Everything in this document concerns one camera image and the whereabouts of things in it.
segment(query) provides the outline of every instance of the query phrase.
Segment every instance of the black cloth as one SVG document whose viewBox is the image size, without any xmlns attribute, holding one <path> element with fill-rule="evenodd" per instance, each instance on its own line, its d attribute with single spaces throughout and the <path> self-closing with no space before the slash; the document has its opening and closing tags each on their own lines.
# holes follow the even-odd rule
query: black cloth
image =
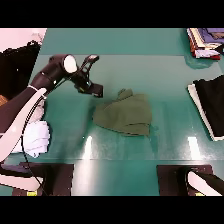
<svg viewBox="0 0 224 224">
<path fill-rule="evenodd" d="M 215 137 L 224 136 L 224 75 L 194 81 L 201 106 Z"/>
<path fill-rule="evenodd" d="M 27 87 L 39 50 L 40 45 L 31 41 L 0 53 L 0 95 L 10 100 Z"/>
</svg>

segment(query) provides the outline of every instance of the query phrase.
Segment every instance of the teal tabletop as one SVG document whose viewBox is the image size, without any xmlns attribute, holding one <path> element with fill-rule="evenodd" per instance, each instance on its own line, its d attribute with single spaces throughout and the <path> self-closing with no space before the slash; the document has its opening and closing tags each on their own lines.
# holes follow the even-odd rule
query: teal tabletop
<svg viewBox="0 0 224 224">
<path fill-rule="evenodd" d="M 187 91 L 196 79 L 213 79 L 224 61 L 195 59 L 183 28 L 48 29 L 32 78 L 51 55 L 73 54 L 80 65 L 99 54 L 90 73 L 104 98 L 77 92 L 66 82 L 46 101 L 51 127 L 48 153 L 32 162 L 74 164 L 72 195 L 159 195 L 156 165 L 211 164 L 224 178 L 224 141 L 213 142 Z M 92 122 L 96 105 L 122 88 L 144 93 L 152 110 L 149 137 L 127 137 Z M 7 164 L 24 161 L 13 154 Z M 0 187 L 1 195 L 12 189 Z"/>
</svg>

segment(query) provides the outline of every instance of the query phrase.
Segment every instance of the olive green cloth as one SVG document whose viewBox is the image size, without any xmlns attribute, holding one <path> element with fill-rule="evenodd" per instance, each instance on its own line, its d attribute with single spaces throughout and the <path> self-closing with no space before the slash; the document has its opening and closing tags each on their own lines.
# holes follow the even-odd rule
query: olive green cloth
<svg viewBox="0 0 224 224">
<path fill-rule="evenodd" d="M 122 89 L 117 100 L 96 107 L 93 122 L 126 135 L 149 135 L 152 113 L 147 96 Z"/>
</svg>

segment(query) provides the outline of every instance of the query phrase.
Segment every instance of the black folded clothing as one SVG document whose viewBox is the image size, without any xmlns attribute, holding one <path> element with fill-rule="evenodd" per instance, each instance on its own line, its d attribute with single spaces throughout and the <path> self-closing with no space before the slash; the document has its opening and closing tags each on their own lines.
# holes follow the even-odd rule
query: black folded clothing
<svg viewBox="0 0 224 224">
<path fill-rule="evenodd" d="M 215 137 L 224 136 L 224 75 L 194 81 L 201 106 Z"/>
</svg>

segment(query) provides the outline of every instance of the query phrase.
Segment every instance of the black cable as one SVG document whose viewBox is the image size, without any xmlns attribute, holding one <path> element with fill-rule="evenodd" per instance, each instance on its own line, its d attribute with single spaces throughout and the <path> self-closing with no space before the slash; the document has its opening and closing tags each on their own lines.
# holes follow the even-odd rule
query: black cable
<svg viewBox="0 0 224 224">
<path fill-rule="evenodd" d="M 25 124 L 24 124 L 24 126 L 23 126 L 22 135 L 21 135 L 21 147 L 22 147 L 23 156 L 24 156 L 24 158 L 25 158 L 25 160 L 26 160 L 26 163 L 27 163 L 27 166 L 28 166 L 28 168 L 29 168 L 29 170 L 30 170 L 30 173 L 31 173 L 32 176 L 37 180 L 37 182 L 40 184 L 40 187 L 42 188 L 44 194 L 45 194 L 46 196 L 48 196 L 48 194 L 47 194 L 47 193 L 45 192 L 45 190 L 44 190 L 43 184 L 38 180 L 38 178 L 37 178 L 36 175 L 33 173 L 32 169 L 31 169 L 31 167 L 30 167 L 30 163 L 29 163 L 29 161 L 28 161 L 28 159 L 27 159 L 27 156 L 26 156 L 26 153 L 25 153 L 25 150 L 24 150 L 24 145 L 23 145 L 23 135 L 24 135 L 26 126 L 27 126 L 27 124 L 28 124 L 28 122 L 29 122 L 29 119 L 30 119 L 30 117 L 32 116 L 34 110 L 36 109 L 36 107 L 38 106 L 38 104 L 40 103 L 40 101 L 41 101 L 42 99 L 43 99 L 43 97 L 41 96 L 41 97 L 37 100 L 37 102 L 33 105 L 32 109 L 30 110 L 29 114 L 27 115 Z"/>
</svg>

